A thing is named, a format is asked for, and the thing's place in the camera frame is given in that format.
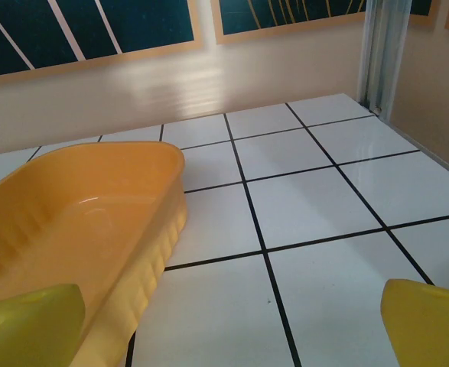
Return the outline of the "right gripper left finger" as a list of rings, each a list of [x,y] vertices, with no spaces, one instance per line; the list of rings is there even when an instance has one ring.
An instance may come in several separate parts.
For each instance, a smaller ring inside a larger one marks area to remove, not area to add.
[[[0,366],[69,366],[85,312],[75,284],[0,300]]]

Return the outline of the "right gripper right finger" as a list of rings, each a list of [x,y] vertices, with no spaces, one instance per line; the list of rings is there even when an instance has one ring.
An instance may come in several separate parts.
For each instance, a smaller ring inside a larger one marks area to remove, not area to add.
[[[390,279],[380,310],[400,366],[449,366],[449,289]]]

